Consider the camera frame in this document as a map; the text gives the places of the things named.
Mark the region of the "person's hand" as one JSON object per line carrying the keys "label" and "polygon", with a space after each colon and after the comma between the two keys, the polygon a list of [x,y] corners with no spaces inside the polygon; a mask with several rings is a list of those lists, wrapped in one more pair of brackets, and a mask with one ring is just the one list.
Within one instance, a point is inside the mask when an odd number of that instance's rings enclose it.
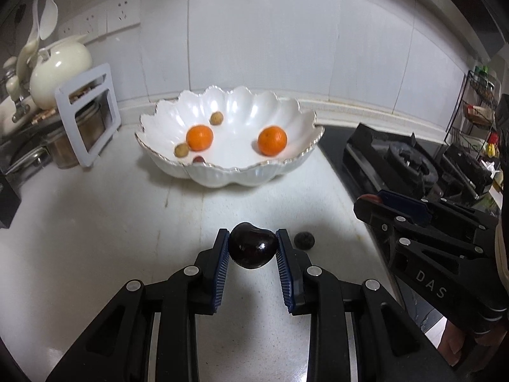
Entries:
{"label": "person's hand", "polygon": [[473,369],[482,369],[493,357],[505,333],[501,328],[493,329],[483,336],[470,337],[451,321],[447,321],[437,350],[450,366],[455,366],[461,359],[468,359]]}

